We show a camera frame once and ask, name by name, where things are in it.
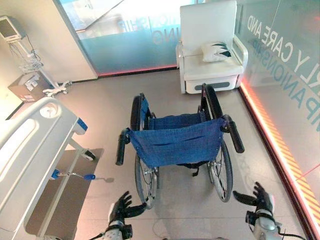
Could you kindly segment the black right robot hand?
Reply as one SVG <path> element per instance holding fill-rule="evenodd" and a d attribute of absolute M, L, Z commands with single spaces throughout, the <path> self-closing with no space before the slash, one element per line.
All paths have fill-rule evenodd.
<path fill-rule="evenodd" d="M 272 197 L 265 191 L 262 185 L 259 182 L 255 182 L 253 196 L 239 193 L 236 190 L 232 191 L 234 198 L 245 205 L 254 206 L 256 210 L 267 210 L 270 213 L 273 213 L 274 202 Z"/>

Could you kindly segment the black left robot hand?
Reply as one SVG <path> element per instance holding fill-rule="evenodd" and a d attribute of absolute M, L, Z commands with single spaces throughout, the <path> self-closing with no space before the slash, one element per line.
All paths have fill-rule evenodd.
<path fill-rule="evenodd" d="M 124 225 L 126 218 L 133 218 L 141 215 L 147 203 L 144 202 L 140 205 L 130 206 L 132 196 L 129 191 L 126 191 L 114 204 L 112 211 L 109 215 L 109 225 Z"/>

